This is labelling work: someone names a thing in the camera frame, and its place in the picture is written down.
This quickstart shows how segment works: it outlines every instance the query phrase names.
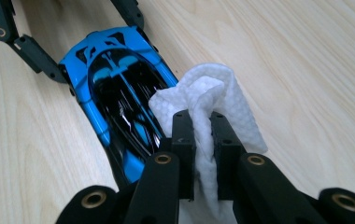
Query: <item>white wipe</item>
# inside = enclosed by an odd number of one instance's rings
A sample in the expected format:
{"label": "white wipe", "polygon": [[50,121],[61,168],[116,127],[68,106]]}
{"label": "white wipe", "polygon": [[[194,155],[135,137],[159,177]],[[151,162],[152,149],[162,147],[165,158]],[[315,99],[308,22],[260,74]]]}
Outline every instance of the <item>white wipe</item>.
{"label": "white wipe", "polygon": [[172,136],[172,117],[189,109],[194,128],[196,183],[193,202],[180,202],[180,223],[236,223],[232,202],[218,201],[218,183],[211,136],[212,111],[223,114],[249,152],[264,153],[267,146],[247,100],[230,68],[218,63],[194,66],[176,87],[157,91],[149,106],[167,137]]}

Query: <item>wooden table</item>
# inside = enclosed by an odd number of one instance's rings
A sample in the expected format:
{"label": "wooden table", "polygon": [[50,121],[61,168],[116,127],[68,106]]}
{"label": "wooden table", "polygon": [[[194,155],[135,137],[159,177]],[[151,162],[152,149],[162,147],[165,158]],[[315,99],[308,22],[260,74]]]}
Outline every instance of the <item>wooden table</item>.
{"label": "wooden table", "polygon": [[[21,34],[57,61],[94,30],[123,26],[107,0],[13,1]],[[299,190],[355,192],[355,0],[139,1],[145,32],[177,77],[234,69],[269,147]],[[116,188],[68,87],[0,42],[0,223],[54,222],[91,185]]]}

